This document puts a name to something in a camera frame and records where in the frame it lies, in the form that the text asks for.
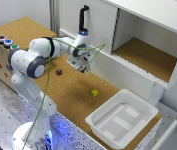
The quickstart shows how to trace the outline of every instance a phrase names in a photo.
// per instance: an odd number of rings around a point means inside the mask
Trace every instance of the black handle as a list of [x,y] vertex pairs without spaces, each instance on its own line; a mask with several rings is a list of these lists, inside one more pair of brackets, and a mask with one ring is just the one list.
[[84,28],[84,12],[89,10],[89,7],[84,5],[84,8],[80,10],[80,22],[79,22],[79,31],[87,32],[87,29]]

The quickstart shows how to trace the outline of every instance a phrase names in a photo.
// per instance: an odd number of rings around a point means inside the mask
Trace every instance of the white plastic bin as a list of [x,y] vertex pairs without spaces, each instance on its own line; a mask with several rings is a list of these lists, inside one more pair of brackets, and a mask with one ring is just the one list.
[[157,113],[157,108],[123,89],[91,113],[85,121],[107,145],[123,149]]

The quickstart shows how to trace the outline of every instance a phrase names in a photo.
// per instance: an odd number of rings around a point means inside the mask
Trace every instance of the small dark object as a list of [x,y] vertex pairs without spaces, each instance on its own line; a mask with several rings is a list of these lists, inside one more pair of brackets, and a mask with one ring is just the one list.
[[56,74],[60,76],[62,74],[62,70],[61,69],[57,69],[56,70]]

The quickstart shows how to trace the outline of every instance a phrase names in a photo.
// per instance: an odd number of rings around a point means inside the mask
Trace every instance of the yellow-green object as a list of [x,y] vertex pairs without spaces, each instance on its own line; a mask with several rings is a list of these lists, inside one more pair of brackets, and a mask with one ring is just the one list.
[[98,96],[98,91],[97,91],[97,90],[92,90],[92,91],[91,91],[91,95],[92,95],[93,97]]

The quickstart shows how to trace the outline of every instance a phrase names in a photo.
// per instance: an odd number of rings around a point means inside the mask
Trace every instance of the green cable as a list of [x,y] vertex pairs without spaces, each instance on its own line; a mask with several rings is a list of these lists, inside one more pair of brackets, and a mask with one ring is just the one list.
[[49,84],[49,79],[50,79],[50,41],[48,41],[48,59],[49,59],[48,79],[47,79],[46,89],[45,89],[45,92],[44,92],[44,97],[43,97],[43,100],[42,100],[42,103],[41,103],[41,107],[40,107],[40,109],[39,109],[39,112],[38,112],[38,114],[37,114],[37,117],[35,118],[35,121],[34,121],[33,124],[32,124],[32,127],[31,127],[31,129],[30,129],[30,132],[29,132],[29,134],[28,134],[28,136],[27,136],[27,139],[26,139],[26,141],[25,141],[25,143],[24,143],[24,146],[23,146],[22,150],[24,149],[24,147],[25,147],[25,145],[26,145],[26,143],[27,143],[27,141],[28,141],[28,138],[29,138],[29,136],[30,136],[30,134],[31,134],[31,132],[32,132],[32,129],[33,129],[33,127],[34,127],[36,121],[37,121],[37,118],[39,117],[39,114],[41,113],[41,110],[42,110],[42,107],[43,107],[43,104],[44,104],[44,100],[45,100],[45,96],[46,96],[46,92],[47,92],[47,89],[48,89],[48,84]]
[[[59,39],[55,39],[55,38],[54,38],[53,40],[62,42],[62,43],[66,44],[66,45],[68,45],[68,46],[70,46],[70,47],[73,47],[73,48],[75,48],[75,49],[80,49],[80,50],[94,50],[94,49],[100,48],[100,49],[98,50],[98,52],[94,55],[94,57],[89,61],[89,63],[88,63],[87,66],[89,66],[89,65],[91,64],[91,62],[94,60],[94,58],[96,57],[96,55],[97,55],[97,54],[101,51],[101,49],[105,46],[105,44],[102,44],[102,45],[97,46],[97,47],[94,47],[94,48],[87,48],[87,49],[86,49],[86,48],[75,47],[75,46],[70,45],[70,44],[68,44],[68,43],[66,43],[66,42],[64,42],[64,41],[62,41],[62,40],[59,40]],[[49,59],[48,79],[47,79],[46,89],[45,89],[45,92],[44,92],[44,97],[43,97],[43,100],[42,100],[42,103],[41,103],[41,107],[40,107],[40,109],[39,109],[39,112],[38,112],[38,114],[37,114],[37,116],[36,116],[36,118],[35,118],[35,121],[34,121],[33,124],[32,124],[32,127],[31,127],[31,129],[30,129],[30,132],[29,132],[29,134],[28,134],[28,136],[27,136],[27,139],[26,139],[26,141],[25,141],[25,143],[24,143],[24,146],[23,146],[22,150],[25,148],[26,143],[27,143],[27,141],[28,141],[28,138],[29,138],[29,136],[30,136],[30,134],[31,134],[31,132],[32,132],[32,129],[33,129],[33,127],[34,127],[36,121],[37,121],[37,118],[39,117],[39,114],[41,113],[41,110],[42,110],[42,107],[43,107],[43,104],[44,104],[44,100],[45,100],[45,96],[46,96],[46,92],[47,92],[47,89],[48,89],[48,84],[49,84],[49,79],[50,79],[50,61],[51,61],[51,60],[50,60],[50,41],[48,41],[48,59]]]

